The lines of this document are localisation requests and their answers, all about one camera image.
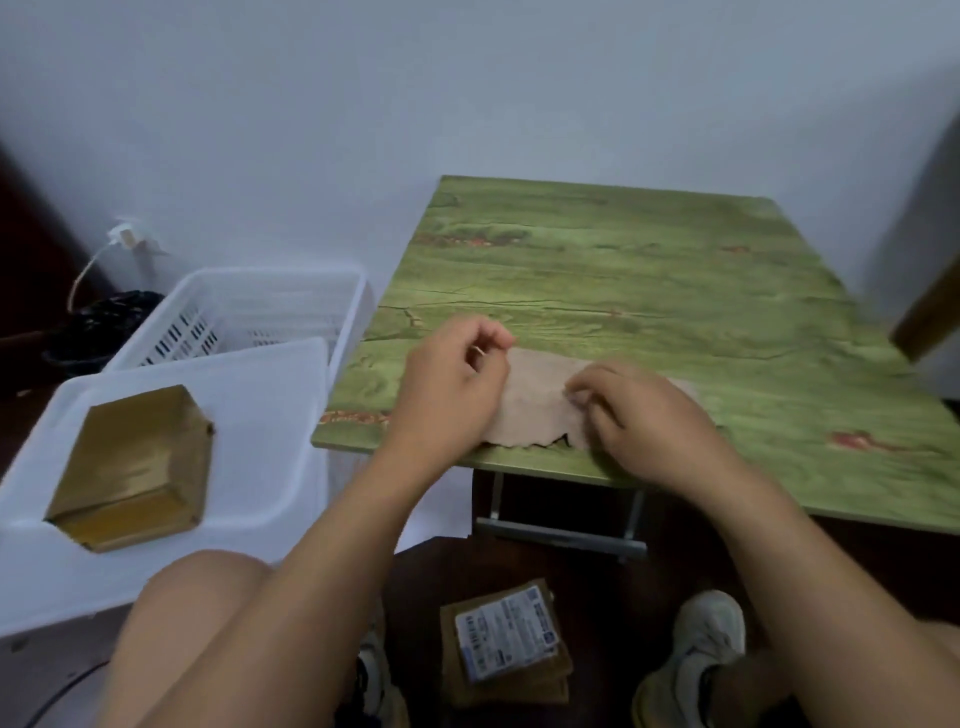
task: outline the hand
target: hand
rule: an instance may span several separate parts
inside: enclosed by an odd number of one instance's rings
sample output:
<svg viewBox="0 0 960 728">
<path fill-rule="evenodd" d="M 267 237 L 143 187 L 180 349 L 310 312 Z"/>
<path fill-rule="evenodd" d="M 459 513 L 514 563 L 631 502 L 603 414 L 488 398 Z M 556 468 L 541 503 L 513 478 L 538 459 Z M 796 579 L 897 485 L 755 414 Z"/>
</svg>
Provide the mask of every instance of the hand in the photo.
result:
<svg viewBox="0 0 960 728">
<path fill-rule="evenodd" d="M 724 473 L 747 467 L 700 405 L 653 372 L 595 362 L 566 389 L 591 393 L 590 422 L 624 470 L 696 504 Z"/>
<path fill-rule="evenodd" d="M 407 355 L 382 449 L 422 464 L 435 479 L 478 446 L 500 406 L 515 340 L 483 316 L 454 317 L 423 339 Z M 485 355 L 472 357 L 475 348 Z"/>
</svg>

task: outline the stack of packages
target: stack of packages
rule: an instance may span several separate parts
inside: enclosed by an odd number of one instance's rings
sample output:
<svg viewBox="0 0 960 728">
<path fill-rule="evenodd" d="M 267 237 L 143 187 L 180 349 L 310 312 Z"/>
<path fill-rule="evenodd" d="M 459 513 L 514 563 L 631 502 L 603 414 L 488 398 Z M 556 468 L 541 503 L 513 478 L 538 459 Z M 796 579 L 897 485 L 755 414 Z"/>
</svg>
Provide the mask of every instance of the stack of packages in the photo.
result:
<svg viewBox="0 0 960 728">
<path fill-rule="evenodd" d="M 452 706 L 569 702 L 573 661 L 543 579 L 448 604 L 440 610 L 440 629 L 444 697 Z"/>
</svg>

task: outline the white plastic tray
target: white plastic tray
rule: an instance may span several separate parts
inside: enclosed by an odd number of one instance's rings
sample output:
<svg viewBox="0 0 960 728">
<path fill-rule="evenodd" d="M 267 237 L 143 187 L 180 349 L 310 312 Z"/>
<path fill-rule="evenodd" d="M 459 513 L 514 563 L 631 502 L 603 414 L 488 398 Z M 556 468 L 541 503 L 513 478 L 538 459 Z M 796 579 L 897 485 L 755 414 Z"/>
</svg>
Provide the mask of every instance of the white plastic tray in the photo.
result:
<svg viewBox="0 0 960 728">
<path fill-rule="evenodd" d="M 326 453 L 309 441 L 326 404 L 326 362 L 318 338 L 61 385 L 0 485 L 0 636 L 129 603 L 199 549 L 282 559 L 327 504 Z M 94 554 L 43 522 L 86 411 L 174 384 L 217 429 L 201 524 Z"/>
</svg>

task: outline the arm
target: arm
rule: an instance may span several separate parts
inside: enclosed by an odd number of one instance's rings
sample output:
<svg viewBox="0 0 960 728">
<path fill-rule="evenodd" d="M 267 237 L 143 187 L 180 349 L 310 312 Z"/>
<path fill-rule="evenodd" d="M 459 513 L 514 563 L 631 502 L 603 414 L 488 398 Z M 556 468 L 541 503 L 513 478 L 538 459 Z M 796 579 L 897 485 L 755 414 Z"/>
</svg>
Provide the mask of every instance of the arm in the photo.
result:
<svg viewBox="0 0 960 728">
<path fill-rule="evenodd" d="M 141 723 L 143 728 L 329 725 L 411 510 L 480 443 L 514 338 L 454 319 L 407 359 L 383 446 Z M 488 351 L 482 371 L 468 350 Z"/>
<path fill-rule="evenodd" d="M 588 367 L 567 387 L 593 393 L 590 419 L 626 470 L 712 520 L 815 725 L 957 724 L 960 662 L 745 463 L 693 400 L 618 362 Z"/>
</svg>

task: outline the wall socket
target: wall socket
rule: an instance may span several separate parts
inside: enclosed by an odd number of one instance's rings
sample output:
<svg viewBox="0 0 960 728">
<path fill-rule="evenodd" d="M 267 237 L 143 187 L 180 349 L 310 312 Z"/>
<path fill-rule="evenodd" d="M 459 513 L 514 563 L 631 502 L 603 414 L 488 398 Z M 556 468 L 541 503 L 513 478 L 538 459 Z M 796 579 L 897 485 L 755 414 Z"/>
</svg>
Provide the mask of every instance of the wall socket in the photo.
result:
<svg viewBox="0 0 960 728">
<path fill-rule="evenodd" d="M 148 228 L 132 218 L 120 218 L 119 224 L 108 231 L 107 237 L 111 243 L 122 245 L 129 251 L 143 250 L 159 254 L 166 252 Z"/>
</svg>

